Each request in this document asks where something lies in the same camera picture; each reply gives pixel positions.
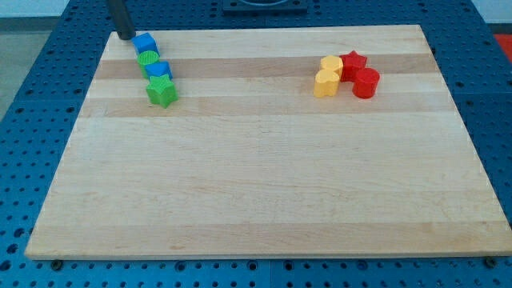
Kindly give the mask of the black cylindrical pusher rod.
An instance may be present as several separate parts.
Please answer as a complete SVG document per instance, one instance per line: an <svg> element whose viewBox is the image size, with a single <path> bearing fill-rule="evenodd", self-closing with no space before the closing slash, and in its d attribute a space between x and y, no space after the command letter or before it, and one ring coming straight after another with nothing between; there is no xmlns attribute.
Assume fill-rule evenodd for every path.
<svg viewBox="0 0 512 288"><path fill-rule="evenodd" d="M115 31L121 40L131 40L136 32L125 0L106 0Z"/></svg>

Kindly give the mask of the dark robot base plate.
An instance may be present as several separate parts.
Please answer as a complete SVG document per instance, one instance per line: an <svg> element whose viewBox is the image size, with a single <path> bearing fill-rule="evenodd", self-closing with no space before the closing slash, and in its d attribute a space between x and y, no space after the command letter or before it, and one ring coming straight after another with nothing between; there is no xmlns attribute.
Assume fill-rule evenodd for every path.
<svg viewBox="0 0 512 288"><path fill-rule="evenodd" d="M223 0L222 12L227 15L305 13L308 0Z"/></svg>

